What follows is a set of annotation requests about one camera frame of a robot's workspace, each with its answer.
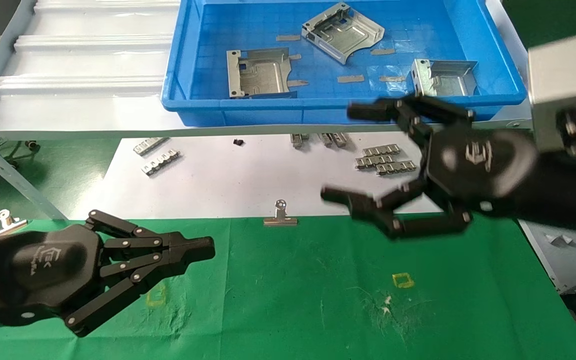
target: small metal part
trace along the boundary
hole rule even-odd
[[[152,176],[180,157],[181,152],[179,150],[170,149],[163,153],[160,157],[157,157],[157,159],[154,161],[151,161],[149,164],[142,166],[141,171],[143,171],[143,173],[147,176]]]
[[[10,233],[14,233],[17,230],[28,225],[27,219],[19,219],[10,216],[10,211],[8,209],[0,210],[0,236],[1,235],[8,235]]]
[[[332,137],[330,137],[330,134],[320,133],[318,136],[326,148],[330,148],[332,146]]]
[[[414,93],[426,96],[473,96],[477,61],[414,59],[411,67]]]
[[[290,134],[290,142],[292,143],[292,147],[295,149],[299,149],[304,145],[304,139],[302,138],[302,134]]]
[[[338,148],[345,148],[346,144],[348,144],[348,139],[343,132],[333,132],[329,135],[332,137],[334,145],[336,145]]]
[[[168,139],[170,139],[170,137],[149,137],[132,148],[132,150],[137,153],[137,155],[143,157],[165,143]]]
[[[277,200],[274,203],[274,218],[263,219],[264,226],[295,226],[296,218],[286,216],[286,201]]]
[[[391,162],[377,165],[377,175],[407,173],[417,170],[417,166],[412,161]]]
[[[384,31],[345,2],[333,5],[301,25],[302,37],[344,65],[350,54],[379,43]]]
[[[397,160],[395,159],[394,155],[377,155],[377,156],[366,156],[366,157],[357,157],[354,159],[356,169],[368,169],[371,167],[376,167],[379,164],[390,164],[396,163]]]
[[[287,47],[259,50],[228,50],[228,91],[231,99],[289,93],[288,74],[292,71]]]
[[[397,155],[400,151],[400,147],[396,143],[391,143],[390,145],[364,148],[363,154],[366,157],[376,157],[377,155]]]
[[[555,245],[555,242],[564,242],[566,245],[570,245],[573,242],[572,237],[566,236],[564,234],[559,235],[546,235],[546,239],[549,243]]]

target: yellow marking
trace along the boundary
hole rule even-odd
[[[415,285],[415,281],[410,277],[407,272],[393,273],[392,282],[395,283],[395,287],[400,289],[412,288]]]
[[[166,285],[160,282],[146,293],[146,306],[157,308],[164,304],[166,304]]]

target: blue plastic bin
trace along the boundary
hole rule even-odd
[[[356,51],[343,65],[306,39],[277,41],[298,35],[302,23],[336,2],[296,0],[182,0],[161,95],[165,109],[177,112],[186,126],[278,124],[352,124],[346,117],[351,101],[414,92],[413,59],[470,60],[477,95],[447,96],[450,102],[477,111],[486,121],[504,105],[526,98],[517,68],[485,6],[484,0],[348,1],[357,12],[385,29],[372,49],[394,48],[389,55]],[[228,50],[290,48],[301,59],[291,61],[288,80],[306,80],[291,88],[297,98],[230,99]],[[363,75],[363,82],[338,83],[338,76]],[[382,82],[380,76],[406,76],[404,82]]]

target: metal connector strip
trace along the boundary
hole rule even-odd
[[[356,159],[354,159],[354,161],[356,162],[354,167],[357,169],[368,169],[371,167],[378,166],[379,164],[390,164],[397,162],[397,160],[393,155],[357,157]]]
[[[412,161],[392,162],[390,164],[378,164],[377,175],[407,173],[417,170],[417,166]]]
[[[395,143],[364,148],[363,150],[363,154],[366,155],[366,157],[376,157],[377,155],[397,155],[398,153],[400,153],[400,147]]]
[[[170,149],[167,152],[163,153],[157,159],[149,162],[148,164],[141,167],[141,171],[147,176],[152,176],[153,174],[157,173],[158,171],[164,169],[168,164],[173,162],[174,160],[181,157],[181,152],[179,150]]]
[[[139,145],[135,146],[132,150],[143,157],[144,155],[155,150],[158,146],[166,142],[170,137],[149,137],[142,141]]]

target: green cloth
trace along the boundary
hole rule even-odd
[[[135,223],[210,235],[217,256],[82,339],[61,319],[0,328],[0,360],[576,359],[576,324],[509,220],[394,242],[347,216]]]

